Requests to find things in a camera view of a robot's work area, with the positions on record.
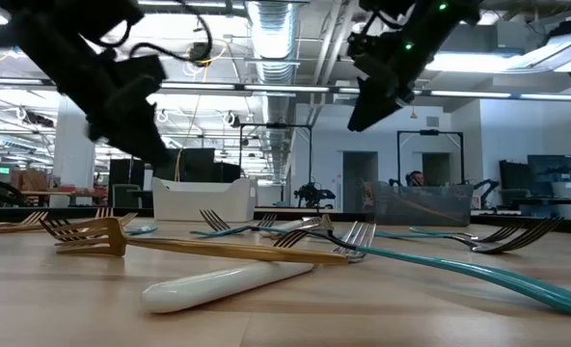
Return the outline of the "narrow black cabinet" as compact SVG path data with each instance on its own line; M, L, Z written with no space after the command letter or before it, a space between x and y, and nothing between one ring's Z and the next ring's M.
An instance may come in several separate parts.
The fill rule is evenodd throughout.
M112 206L114 184L135 184L144 187L145 163L136 159L113 159L110 161L108 180L108 204Z

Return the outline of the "white-handled silver fork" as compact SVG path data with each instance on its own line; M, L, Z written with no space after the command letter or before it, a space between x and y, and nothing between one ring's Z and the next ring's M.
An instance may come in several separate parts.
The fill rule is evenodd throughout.
M316 265L310 263L256 261L153 284L142 292L140 303L149 313L175 312L296 277L315 268Z
M287 233L288 231L300 228L300 227L311 227L316 226L321 222L319 217L313 217L309 219L302 219L287 222L281 225L273 226L273 227L262 227L258 233L262 237L272 237L280 234Z

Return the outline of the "black gantry frame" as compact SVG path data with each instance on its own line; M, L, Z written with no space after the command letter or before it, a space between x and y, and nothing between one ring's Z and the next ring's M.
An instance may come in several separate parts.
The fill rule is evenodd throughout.
M424 154L447 154L449 178L446 184L460 184L465 178L465 139L458 131L437 129L398 130L396 132L396 173L403 184L411 171L427 174Z

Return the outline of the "white plastic bin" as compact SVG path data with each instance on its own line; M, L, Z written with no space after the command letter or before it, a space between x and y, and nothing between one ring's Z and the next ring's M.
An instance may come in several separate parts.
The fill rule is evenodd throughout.
M225 222L253 219L258 185L249 178L233 183L175 182L154 177L153 214L158 221L200 222L201 210L213 210Z

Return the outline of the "translucent grey plastic bin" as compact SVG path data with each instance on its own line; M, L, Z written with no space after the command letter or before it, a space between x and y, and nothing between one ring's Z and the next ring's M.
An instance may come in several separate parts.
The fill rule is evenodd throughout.
M471 185L453 186L398 186L385 181L374 181L367 212L379 225L410 227L466 227L471 220L471 203L474 189ZM428 206L439 207L443 212L459 217L458 224L430 224L408 215L403 215L395 198L401 196Z

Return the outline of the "grey door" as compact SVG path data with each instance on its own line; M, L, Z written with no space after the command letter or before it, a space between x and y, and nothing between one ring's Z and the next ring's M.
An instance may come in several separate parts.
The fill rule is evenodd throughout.
M421 155L422 173L428 186L444 186L450 183L450 154L423 153Z
M370 183L378 178L376 151L345 151L342 154L342 209L363 213L370 203Z

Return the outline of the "black ceiling-hung device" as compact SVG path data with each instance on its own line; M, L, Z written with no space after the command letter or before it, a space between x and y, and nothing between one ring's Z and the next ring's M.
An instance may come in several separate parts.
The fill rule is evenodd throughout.
M201 67L210 59L212 44L207 41L194 41L187 47L188 61Z

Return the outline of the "long ceiling light strip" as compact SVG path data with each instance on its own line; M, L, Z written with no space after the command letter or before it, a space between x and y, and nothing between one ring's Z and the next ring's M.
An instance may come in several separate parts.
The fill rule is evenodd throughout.
M411 103L415 97L440 98L475 98L475 99L511 99L524 101L559 101L571 102L568 93L503 93L503 92L472 92L472 91L445 91L445 90L413 90L405 97L398 97L400 102Z
M57 89L51 80L30 78L0 77L0 88L19 89L20 87L35 90ZM338 87L268 85L268 84L227 84L227 83L190 83L164 82L157 92L263 92L263 93L337 93Z

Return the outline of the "silver spiral air duct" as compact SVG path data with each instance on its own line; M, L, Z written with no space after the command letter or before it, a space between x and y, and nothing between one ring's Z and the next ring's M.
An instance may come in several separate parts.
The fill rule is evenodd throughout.
M267 85L291 85L294 82L295 66L290 62L295 52L295 32L298 6L286 2L247 2L251 20L251 39L256 59L258 80ZM288 122L289 99L286 96L263 96L262 115L264 122ZM286 139L281 131L267 129L271 169L274 180L286 177L287 154L283 145Z

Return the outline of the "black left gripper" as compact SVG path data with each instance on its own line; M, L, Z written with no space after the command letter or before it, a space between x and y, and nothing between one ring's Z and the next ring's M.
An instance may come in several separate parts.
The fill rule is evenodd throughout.
M20 48L85 113L91 141L103 139L154 167L170 162L148 102L166 79L158 56L118 61L113 50L97 53L85 42L24 42Z

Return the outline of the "white square column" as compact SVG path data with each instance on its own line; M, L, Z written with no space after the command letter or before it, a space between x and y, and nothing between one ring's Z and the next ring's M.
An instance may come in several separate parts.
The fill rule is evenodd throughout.
M52 173L63 186L93 188L95 144L85 134L85 113L67 96L59 97Z

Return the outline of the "grey-green chair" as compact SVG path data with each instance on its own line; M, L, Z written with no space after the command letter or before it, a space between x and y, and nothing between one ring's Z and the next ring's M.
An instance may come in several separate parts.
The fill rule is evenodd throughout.
M114 184L112 186L112 206L115 208L139 208L141 203L134 193L140 190L140 186L135 184Z

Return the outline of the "wide black cabinet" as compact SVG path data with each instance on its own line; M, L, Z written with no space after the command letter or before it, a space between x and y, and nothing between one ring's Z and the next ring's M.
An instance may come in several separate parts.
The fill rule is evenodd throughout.
M170 149L169 162L153 170L153 175L177 182L233 183L241 176L238 165L216 162L215 149Z

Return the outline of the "dark computer monitor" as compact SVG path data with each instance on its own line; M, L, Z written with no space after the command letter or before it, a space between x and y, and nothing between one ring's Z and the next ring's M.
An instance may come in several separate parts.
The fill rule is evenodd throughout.
M528 166L534 196L552 197L555 183L571 183L571 155L529 155Z

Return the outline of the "brown cardboard box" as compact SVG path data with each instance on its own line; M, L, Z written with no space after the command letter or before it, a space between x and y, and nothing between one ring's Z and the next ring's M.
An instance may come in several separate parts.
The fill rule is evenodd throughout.
M13 170L11 185L21 192L47 191L49 188L47 174L37 170Z

